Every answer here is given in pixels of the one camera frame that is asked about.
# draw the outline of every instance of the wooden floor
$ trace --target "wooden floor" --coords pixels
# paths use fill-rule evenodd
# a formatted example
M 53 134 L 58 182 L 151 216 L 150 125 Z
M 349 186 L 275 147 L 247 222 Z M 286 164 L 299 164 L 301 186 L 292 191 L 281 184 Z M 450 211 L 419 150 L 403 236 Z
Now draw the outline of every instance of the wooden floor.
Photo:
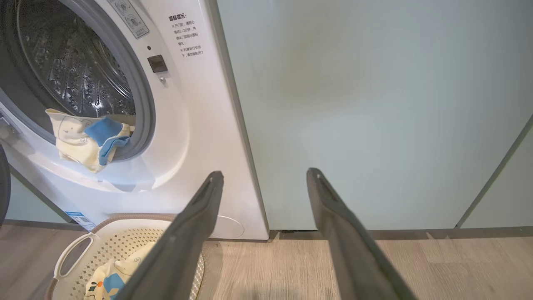
M 0 227 L 0 299 L 42 299 L 80 231 Z M 531 299 L 533 238 L 378 241 L 420 299 Z M 327 241 L 204 244 L 199 299 L 337 299 Z

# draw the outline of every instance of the front-loading washing machine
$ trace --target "front-loading washing machine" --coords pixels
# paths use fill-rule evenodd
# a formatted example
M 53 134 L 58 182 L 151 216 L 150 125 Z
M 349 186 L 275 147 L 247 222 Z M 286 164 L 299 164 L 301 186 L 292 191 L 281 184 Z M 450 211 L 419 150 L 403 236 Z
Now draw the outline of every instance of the front-loading washing machine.
M 90 229 L 113 214 L 177 214 L 221 170 L 214 237 L 268 238 L 216 2 L 0 3 L 0 131 L 30 183 Z M 60 159 L 47 108 L 134 131 L 93 174 Z

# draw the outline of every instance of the clothing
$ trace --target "clothing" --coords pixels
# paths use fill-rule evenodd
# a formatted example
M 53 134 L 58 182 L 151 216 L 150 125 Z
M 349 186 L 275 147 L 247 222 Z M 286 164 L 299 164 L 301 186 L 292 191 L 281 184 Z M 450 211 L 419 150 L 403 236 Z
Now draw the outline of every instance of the clothing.
M 113 160 L 116 147 L 130 138 L 130 126 L 110 118 L 78 117 L 47 109 L 56 137 L 59 157 L 84 165 L 93 173 L 100 172 Z
M 84 300 L 114 300 L 154 245 L 147 243 L 125 260 L 110 259 L 99 266 L 85 285 Z

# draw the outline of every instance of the white plastic basket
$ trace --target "white plastic basket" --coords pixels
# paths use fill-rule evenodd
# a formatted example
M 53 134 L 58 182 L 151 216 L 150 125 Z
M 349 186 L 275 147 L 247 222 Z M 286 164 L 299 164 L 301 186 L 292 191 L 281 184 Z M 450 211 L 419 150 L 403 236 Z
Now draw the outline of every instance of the white plastic basket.
M 83 299 L 85 284 L 96 268 L 112 258 L 126 259 L 145 244 L 157 241 L 173 219 L 174 216 L 157 214 L 122 215 L 106 220 L 91 232 L 80 236 L 59 257 L 45 299 Z M 60 274 L 68 254 L 86 239 L 90 240 L 89 245 L 78 260 L 65 274 Z M 204 258 L 200 254 L 189 296 L 191 300 L 196 299 L 198 295 L 204 276 L 204 265 Z

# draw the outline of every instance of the cabinet door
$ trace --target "cabinet door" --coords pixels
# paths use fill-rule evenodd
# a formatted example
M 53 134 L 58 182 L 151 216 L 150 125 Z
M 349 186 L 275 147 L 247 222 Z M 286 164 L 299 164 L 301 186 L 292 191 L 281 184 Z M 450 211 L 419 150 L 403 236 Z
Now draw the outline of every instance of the cabinet door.
M 533 226 L 533 130 L 461 228 Z
M 219 1 L 271 229 L 320 168 L 364 225 L 452 228 L 533 113 L 533 2 Z

